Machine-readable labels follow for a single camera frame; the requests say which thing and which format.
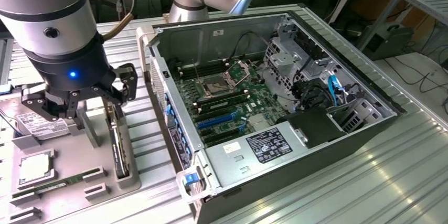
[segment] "aluminum profile table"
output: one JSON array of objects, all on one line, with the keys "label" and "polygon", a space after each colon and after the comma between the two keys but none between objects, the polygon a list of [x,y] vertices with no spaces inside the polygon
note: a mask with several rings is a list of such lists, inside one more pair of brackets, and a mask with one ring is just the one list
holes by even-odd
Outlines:
[{"label": "aluminum profile table", "polygon": [[[360,41],[358,43],[358,48],[360,50],[364,50],[367,44],[370,43],[374,37],[376,29],[386,22],[386,19],[392,13],[394,9],[396,8],[399,1],[400,0],[391,0],[379,18],[376,19],[372,28],[360,38]],[[422,11],[424,11],[428,15],[431,15],[436,20],[439,20],[448,26],[448,0],[404,0],[404,1],[407,1],[411,4],[411,6],[418,7]],[[403,14],[398,17],[396,19],[398,22],[403,21],[410,10],[411,8],[408,8],[408,10],[403,12]]]},{"label": "aluminum profile table", "polygon": [[[407,115],[348,158],[306,179],[264,197],[216,223],[444,223],[448,221],[448,126],[436,114],[398,86],[380,68],[332,30],[322,19],[298,5],[263,7],[248,14],[294,10],[323,37],[342,51],[358,68],[408,111]],[[162,19],[134,22],[106,44],[110,61],[135,62],[138,52],[135,28],[160,23]],[[100,32],[114,24],[100,24]],[[22,50],[15,46],[11,74],[20,60],[34,71]],[[175,170],[166,144],[155,126],[155,115],[147,93],[139,89],[136,104],[126,108],[135,147],[142,189],[99,206],[67,216],[59,223],[194,223],[175,185]],[[11,143],[0,147],[8,154]],[[8,169],[2,169],[0,191],[4,191]],[[0,209],[6,197],[0,198]]]}]

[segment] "power supply label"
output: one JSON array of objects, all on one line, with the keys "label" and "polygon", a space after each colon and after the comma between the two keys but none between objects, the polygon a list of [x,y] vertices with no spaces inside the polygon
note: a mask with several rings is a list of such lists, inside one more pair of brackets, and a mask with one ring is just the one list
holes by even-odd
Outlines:
[{"label": "power supply label", "polygon": [[278,128],[270,129],[247,138],[250,146],[260,163],[267,163],[292,152]]}]

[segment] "blue led light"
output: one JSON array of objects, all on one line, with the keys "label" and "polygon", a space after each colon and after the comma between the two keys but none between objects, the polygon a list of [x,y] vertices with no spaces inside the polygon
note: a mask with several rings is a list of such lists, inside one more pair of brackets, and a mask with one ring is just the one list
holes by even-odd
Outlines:
[{"label": "blue led light", "polygon": [[76,78],[76,77],[78,77],[78,72],[71,71],[71,72],[68,73],[68,76],[70,76],[71,78]]}]

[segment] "blue pcie slot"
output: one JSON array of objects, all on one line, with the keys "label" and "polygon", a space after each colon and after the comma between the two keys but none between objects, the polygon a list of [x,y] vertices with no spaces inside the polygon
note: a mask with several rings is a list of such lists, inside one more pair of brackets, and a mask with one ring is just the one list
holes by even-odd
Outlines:
[{"label": "blue pcie slot", "polygon": [[214,125],[216,125],[219,123],[234,121],[235,117],[236,117],[236,112],[234,112],[232,114],[228,114],[226,116],[222,116],[222,117],[219,117],[216,119],[212,119],[212,120],[210,120],[207,122],[202,122],[202,123],[198,124],[198,129],[200,130],[200,129],[211,127],[211,126],[214,126]]}]

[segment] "warning label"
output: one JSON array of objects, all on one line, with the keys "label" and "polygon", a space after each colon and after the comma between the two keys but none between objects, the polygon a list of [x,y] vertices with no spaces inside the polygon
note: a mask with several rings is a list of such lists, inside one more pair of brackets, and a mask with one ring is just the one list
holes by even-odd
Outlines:
[{"label": "warning label", "polygon": [[250,146],[260,163],[267,163],[292,152],[291,146],[278,128],[247,138]]},{"label": "warning label", "polygon": [[18,119],[35,137],[66,131],[68,129],[67,123],[62,118],[59,118],[59,120],[54,122],[48,122],[40,115],[34,112],[18,115]]}]

